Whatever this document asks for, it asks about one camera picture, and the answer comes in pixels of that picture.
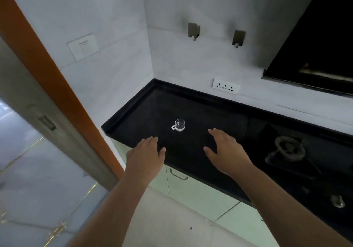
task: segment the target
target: light switch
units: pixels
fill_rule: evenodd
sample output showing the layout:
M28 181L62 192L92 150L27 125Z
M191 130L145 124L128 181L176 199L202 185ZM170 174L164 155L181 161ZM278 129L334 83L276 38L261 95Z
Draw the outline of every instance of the light switch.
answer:
M75 39L67 43L76 61L79 61L99 51L96 38L93 34Z

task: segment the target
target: electrical outlet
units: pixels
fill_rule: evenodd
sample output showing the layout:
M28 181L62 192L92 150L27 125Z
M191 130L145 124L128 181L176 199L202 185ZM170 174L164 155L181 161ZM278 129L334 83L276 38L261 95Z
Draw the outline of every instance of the electrical outlet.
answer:
M226 91L228 93L236 94L240 89L240 85L235 83L225 82L223 80L214 79L212 88L219 89L220 91Z

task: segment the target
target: cabinet door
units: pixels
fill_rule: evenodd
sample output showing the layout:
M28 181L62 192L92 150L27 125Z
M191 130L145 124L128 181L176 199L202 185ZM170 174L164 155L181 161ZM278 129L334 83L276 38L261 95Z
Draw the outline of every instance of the cabinet door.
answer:
M216 223L258 247L278 247L258 211L242 202Z
M126 164L126 153L131 149L131 147L128 147L121 142L118 142L114 139L112 139L112 142L117 149L119 155L121 156L122 160ZM158 190L159 192L162 192L164 195L169 196L169 190L168 190L168 180L167 180L167 172L165 169L165 165L163 165L163 168L159 172L159 174L156 176L155 179L152 180L150 183L150 187L153 187L154 189Z
M167 166L170 197L215 221L239 201Z

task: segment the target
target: black granite countertop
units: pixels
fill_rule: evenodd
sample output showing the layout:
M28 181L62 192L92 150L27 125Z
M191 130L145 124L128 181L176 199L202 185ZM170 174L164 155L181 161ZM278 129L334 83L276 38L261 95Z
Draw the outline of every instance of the black granite countertop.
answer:
M178 118L185 120L183 132L171 129ZM142 138L158 136L158 146L167 148L166 165L251 205L241 188L215 169L203 151L204 146L216 151L208 129L222 129L243 145L259 169L353 240L353 137L349 135L159 80L151 81L102 128L130 147ZM264 159L276 148L278 135L301 140L305 158L321 174L308 179L268 165ZM341 195L346 207L333 206L331 195Z

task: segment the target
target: white cabinet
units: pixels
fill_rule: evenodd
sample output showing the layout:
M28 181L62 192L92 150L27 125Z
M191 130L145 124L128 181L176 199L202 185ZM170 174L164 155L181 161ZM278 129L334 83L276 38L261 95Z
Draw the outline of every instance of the white cabinet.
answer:
M170 197L215 221L239 201L167 166Z
M242 202L216 223L258 247L278 247L258 211Z
M117 149L119 155L121 156L122 160L126 164L126 153L131 149L131 147L128 147L114 139L111 139L111 140L115 148ZM159 192L162 192L164 195L169 196L167 172L165 169L165 165L163 165L163 168L161 169L159 174L155 177L155 179L152 180L152 182L150 183L150 187L153 187Z

